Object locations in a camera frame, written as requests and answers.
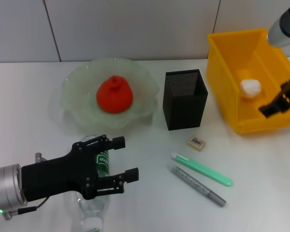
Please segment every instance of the eraser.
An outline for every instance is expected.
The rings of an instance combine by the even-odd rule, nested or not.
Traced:
[[[205,142],[195,136],[192,136],[192,138],[188,141],[187,144],[188,146],[191,146],[193,149],[196,149],[197,151],[201,151],[205,146]]]

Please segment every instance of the white tabletop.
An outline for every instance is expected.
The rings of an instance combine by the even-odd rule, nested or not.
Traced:
[[[140,61],[156,79],[159,106],[152,118],[122,130],[95,134],[125,136],[126,148],[110,152],[111,174],[138,167],[140,180],[111,196],[104,232],[290,232],[290,127],[240,136],[226,124],[206,81],[207,60]],[[85,135],[59,108],[60,85],[81,63],[0,64],[0,167],[34,163],[34,154],[61,157]],[[199,128],[168,131],[162,111],[166,72],[200,69],[208,98]],[[186,145],[196,135],[202,152]],[[178,151],[230,177],[225,187],[183,169],[227,201],[220,208],[166,169]],[[77,232],[64,194],[38,211],[4,221],[3,232]]]

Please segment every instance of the gray marker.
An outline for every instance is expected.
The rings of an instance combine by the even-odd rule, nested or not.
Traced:
[[[179,178],[187,182],[189,185],[191,185],[195,190],[199,191],[204,196],[211,199],[216,204],[223,207],[226,204],[226,201],[219,197],[217,194],[215,194],[212,190],[210,190],[208,187],[206,187],[204,184],[202,184],[200,181],[193,178],[191,175],[186,173],[184,170],[182,170],[180,167],[176,166],[172,162],[168,163],[168,169],[177,175]]]

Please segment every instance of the yellow plastic bin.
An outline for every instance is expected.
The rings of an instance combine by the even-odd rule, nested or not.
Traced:
[[[254,29],[209,34],[206,78],[228,124],[238,133],[272,130],[290,125],[290,109],[268,119],[258,110],[269,104],[290,80],[290,61],[267,42],[267,30]],[[260,81],[262,92],[245,99],[244,79]]]

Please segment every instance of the green bottle label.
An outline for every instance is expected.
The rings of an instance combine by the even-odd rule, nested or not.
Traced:
[[[102,172],[106,172],[109,174],[108,169],[108,151],[103,151],[96,157],[97,169]]]

